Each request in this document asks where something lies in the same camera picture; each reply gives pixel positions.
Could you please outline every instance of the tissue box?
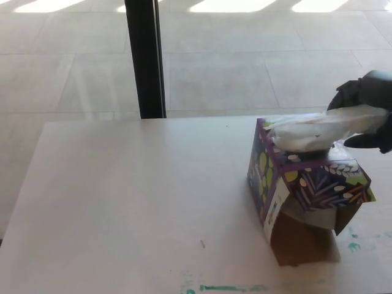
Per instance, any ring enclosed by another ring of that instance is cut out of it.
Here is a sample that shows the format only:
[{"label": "tissue box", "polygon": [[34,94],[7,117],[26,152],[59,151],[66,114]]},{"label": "tissue box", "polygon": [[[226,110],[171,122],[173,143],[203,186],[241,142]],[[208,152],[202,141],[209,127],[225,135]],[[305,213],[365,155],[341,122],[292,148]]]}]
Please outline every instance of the tissue box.
[{"label": "tissue box", "polygon": [[258,119],[248,180],[265,236],[278,264],[338,261],[333,236],[362,203],[375,201],[371,180],[339,143],[324,153],[279,150]]}]

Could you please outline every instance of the floor tile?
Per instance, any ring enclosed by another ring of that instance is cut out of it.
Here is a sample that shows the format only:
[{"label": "floor tile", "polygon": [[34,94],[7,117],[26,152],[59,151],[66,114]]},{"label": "floor tile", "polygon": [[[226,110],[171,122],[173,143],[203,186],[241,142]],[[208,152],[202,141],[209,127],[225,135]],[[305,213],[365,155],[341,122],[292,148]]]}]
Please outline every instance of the floor tile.
[{"label": "floor tile", "polygon": [[29,53],[46,19],[42,14],[0,13],[0,54]]},{"label": "floor tile", "polygon": [[6,231],[45,121],[103,120],[112,117],[113,113],[0,115],[0,239]]},{"label": "floor tile", "polygon": [[51,13],[34,45],[36,53],[122,53],[124,13]]},{"label": "floor tile", "polygon": [[366,16],[389,43],[392,43],[392,13],[386,11],[366,12]]},{"label": "floor tile", "polygon": [[280,12],[162,14],[160,33],[170,53],[304,49],[289,14]]},{"label": "floor tile", "polygon": [[131,55],[76,55],[57,110],[137,111]]},{"label": "floor tile", "polygon": [[139,111],[120,111],[120,112],[115,112],[113,119],[115,120],[122,120],[122,119],[128,119],[128,120],[138,120],[140,119],[140,112]]},{"label": "floor tile", "polygon": [[55,111],[73,55],[0,55],[0,113]]},{"label": "floor tile", "polygon": [[223,13],[211,22],[218,52],[304,49],[288,13]]},{"label": "floor tile", "polygon": [[261,53],[170,55],[170,110],[277,107]]},{"label": "floor tile", "polygon": [[265,62],[279,105],[327,107],[336,88],[364,74],[349,51],[265,53]]},{"label": "floor tile", "polygon": [[390,0],[348,0],[340,6],[339,10],[388,10],[390,9]]},{"label": "floor tile", "polygon": [[6,3],[3,11],[16,13],[89,12],[92,0],[10,0]]},{"label": "floor tile", "polygon": [[200,118],[225,115],[225,110],[170,110],[167,112],[168,118]]},{"label": "floor tile", "polygon": [[207,14],[162,13],[160,35],[163,52],[214,50],[211,16]]},{"label": "floor tile", "polygon": [[391,48],[363,12],[292,13],[292,19],[307,50]]},{"label": "floor tile", "polygon": [[355,50],[353,54],[367,71],[392,71],[392,50]]}]

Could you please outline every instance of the cardboard flap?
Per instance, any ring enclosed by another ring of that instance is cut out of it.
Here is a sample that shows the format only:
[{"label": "cardboard flap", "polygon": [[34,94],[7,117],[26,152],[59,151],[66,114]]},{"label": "cardboard flap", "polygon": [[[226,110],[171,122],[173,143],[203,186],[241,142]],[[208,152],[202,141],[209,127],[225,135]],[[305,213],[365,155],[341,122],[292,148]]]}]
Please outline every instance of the cardboard flap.
[{"label": "cardboard flap", "polygon": [[336,212],[336,225],[335,225],[335,234],[336,236],[340,234],[345,226],[350,222],[353,218],[354,214],[361,207],[361,203],[356,205],[349,205],[344,207],[339,207]]},{"label": "cardboard flap", "polygon": [[340,260],[331,230],[302,224],[284,213],[275,221],[271,247],[280,266]]}]

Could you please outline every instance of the gloved hand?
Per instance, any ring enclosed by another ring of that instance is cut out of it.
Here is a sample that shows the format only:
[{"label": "gloved hand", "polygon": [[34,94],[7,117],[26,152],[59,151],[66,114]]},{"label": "gloved hand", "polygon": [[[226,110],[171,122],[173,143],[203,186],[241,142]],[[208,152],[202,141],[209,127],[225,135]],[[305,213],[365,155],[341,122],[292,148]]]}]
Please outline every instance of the gloved hand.
[{"label": "gloved hand", "polygon": [[391,113],[375,134],[361,134],[347,139],[344,144],[352,148],[380,148],[385,154],[392,150],[392,72],[372,70],[363,78],[348,81],[337,88],[338,93],[328,110],[368,104],[384,108]]}]

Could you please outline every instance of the tile floor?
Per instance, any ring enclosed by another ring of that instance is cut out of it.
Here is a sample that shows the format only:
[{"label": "tile floor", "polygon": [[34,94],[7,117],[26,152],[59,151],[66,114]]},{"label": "tile floor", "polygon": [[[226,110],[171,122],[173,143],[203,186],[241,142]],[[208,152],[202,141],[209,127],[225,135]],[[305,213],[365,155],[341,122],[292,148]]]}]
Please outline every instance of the tile floor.
[{"label": "tile floor", "polygon": [[[138,119],[123,0],[0,0],[0,238],[45,121]],[[169,117],[322,111],[392,70],[390,0],[160,0]]]}]

